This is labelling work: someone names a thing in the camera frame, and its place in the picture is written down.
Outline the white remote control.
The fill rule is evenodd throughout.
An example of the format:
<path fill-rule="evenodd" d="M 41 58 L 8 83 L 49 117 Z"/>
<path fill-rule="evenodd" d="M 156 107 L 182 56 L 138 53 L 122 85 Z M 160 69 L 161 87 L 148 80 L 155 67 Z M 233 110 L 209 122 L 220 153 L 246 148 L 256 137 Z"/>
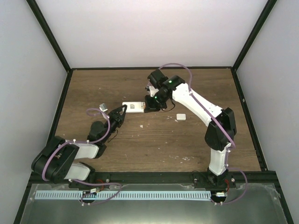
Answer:
<path fill-rule="evenodd" d="M 123 102 L 126 105 L 126 113 L 144 113 L 145 102 Z"/>

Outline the white battery cover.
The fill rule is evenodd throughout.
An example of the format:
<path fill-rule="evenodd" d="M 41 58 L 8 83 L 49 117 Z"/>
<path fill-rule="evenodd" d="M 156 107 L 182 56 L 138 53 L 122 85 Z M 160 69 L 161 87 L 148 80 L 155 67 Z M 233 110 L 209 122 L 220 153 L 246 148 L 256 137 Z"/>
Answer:
<path fill-rule="evenodd" d="M 178 113 L 176 115 L 177 121 L 185 121 L 186 120 L 186 114 L 184 113 Z"/>

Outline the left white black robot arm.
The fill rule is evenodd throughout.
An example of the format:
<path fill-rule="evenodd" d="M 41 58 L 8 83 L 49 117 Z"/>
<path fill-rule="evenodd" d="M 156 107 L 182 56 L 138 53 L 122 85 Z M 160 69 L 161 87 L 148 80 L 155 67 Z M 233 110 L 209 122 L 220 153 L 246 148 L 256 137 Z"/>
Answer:
<path fill-rule="evenodd" d="M 110 136 L 124 123 L 127 107 L 122 105 L 109 113 L 105 113 L 100 107 L 87 109 L 89 116 L 102 115 L 106 122 L 93 122 L 85 141 L 52 137 L 33 160 L 32 171 L 39 174 L 44 181 L 59 183 L 68 179 L 78 180 L 84 188 L 91 188 L 95 184 L 92 168 L 74 161 L 83 158 L 97 159 L 103 155 Z"/>

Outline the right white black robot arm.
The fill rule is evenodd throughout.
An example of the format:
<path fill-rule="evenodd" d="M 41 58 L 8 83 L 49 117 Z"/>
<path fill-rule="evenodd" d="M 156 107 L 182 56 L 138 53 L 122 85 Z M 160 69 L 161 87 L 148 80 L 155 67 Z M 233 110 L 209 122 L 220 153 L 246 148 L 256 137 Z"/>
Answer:
<path fill-rule="evenodd" d="M 147 77 L 150 85 L 146 88 L 144 112 L 158 112 L 167 108 L 167 101 L 180 103 L 193 112 L 207 126 L 205 142 L 211 149 L 207 168 L 207 181 L 213 188 L 224 183 L 228 173 L 228 155 L 235 147 L 237 133 L 235 115 L 229 107 L 223 109 L 209 102 L 179 76 L 168 78 L 160 69 Z"/>

